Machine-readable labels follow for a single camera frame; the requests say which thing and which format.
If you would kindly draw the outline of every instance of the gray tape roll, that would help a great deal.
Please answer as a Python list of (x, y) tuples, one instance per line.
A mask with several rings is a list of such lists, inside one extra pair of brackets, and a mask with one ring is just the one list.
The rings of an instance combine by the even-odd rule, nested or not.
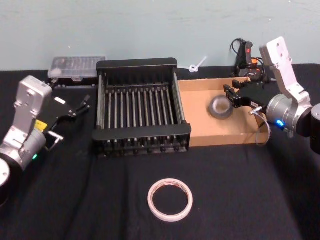
[(234, 107), (226, 96), (219, 95), (212, 99), (208, 110), (216, 119), (227, 119), (233, 113)]

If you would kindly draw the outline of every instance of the cardboard tray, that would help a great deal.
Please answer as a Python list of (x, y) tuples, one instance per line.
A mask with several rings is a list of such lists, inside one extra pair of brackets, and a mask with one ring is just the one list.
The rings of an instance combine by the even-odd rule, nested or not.
[[(224, 84), (232, 86), (232, 80), (243, 82), (246, 77), (180, 80), (179, 88), (184, 116), (191, 124), (190, 147), (254, 144), (256, 133), (262, 120), (250, 116), (251, 107), (234, 108), (232, 115), (224, 120), (214, 118), (208, 111), (211, 100), (218, 95), (226, 95)], [(266, 126), (261, 128), (258, 143), (268, 138)]]

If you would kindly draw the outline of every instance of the plastic container lid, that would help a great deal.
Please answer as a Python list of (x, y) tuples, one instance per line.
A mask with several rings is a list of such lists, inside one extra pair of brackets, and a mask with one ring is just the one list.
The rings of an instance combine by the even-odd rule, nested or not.
[(105, 56), (60, 56), (55, 57), (48, 72), (50, 79), (72, 79), (81, 82), (83, 78), (96, 78), (97, 62)]

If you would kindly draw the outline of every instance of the black fabric surface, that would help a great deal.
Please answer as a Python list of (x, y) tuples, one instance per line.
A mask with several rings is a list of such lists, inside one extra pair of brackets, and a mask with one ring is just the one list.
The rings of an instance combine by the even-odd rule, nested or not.
[[(320, 103), (320, 65), (294, 66), (298, 81)], [(179, 79), (228, 77), (231, 67), (179, 72)], [(0, 139), (12, 124), (18, 82), (46, 71), (0, 72)], [(56, 89), (77, 106), (97, 89)], [(266, 147), (195, 147), (186, 153), (96, 158), (91, 149), (95, 108), (75, 124), (52, 152), (27, 168), (16, 194), (0, 208), (0, 239), (300, 240), (320, 238), (320, 157), (309, 139), (273, 129)], [(190, 214), (174, 223), (151, 213), (147, 194), (158, 180), (176, 178), (193, 194)], [(177, 189), (155, 196), (173, 213), (187, 201)]]

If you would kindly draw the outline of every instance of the dish rack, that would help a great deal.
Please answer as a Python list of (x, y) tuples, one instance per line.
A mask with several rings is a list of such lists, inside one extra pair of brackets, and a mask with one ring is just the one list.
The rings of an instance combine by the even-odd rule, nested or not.
[(174, 58), (99, 61), (96, 129), (99, 153), (186, 152), (185, 120)]

